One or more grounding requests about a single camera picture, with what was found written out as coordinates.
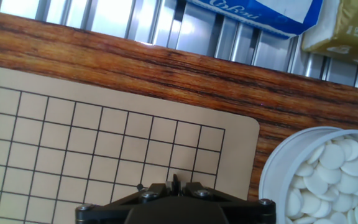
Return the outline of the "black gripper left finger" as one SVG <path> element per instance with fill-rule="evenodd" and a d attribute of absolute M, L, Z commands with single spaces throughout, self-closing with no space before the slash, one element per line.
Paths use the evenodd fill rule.
<path fill-rule="evenodd" d="M 107 205 L 84 203 L 75 209 L 75 223 L 124 223 L 130 212 L 140 206 L 155 200 L 176 196 L 176 182 L 152 184 L 149 188 L 141 189 L 122 199 Z"/>

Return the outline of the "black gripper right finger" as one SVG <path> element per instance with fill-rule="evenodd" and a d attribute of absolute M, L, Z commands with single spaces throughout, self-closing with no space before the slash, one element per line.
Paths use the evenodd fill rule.
<path fill-rule="evenodd" d="M 201 211 L 213 218 L 224 218 L 226 223 L 275 223 L 275 202 L 270 199 L 246 201 L 199 182 L 181 182 L 178 194 L 205 202 Z"/>

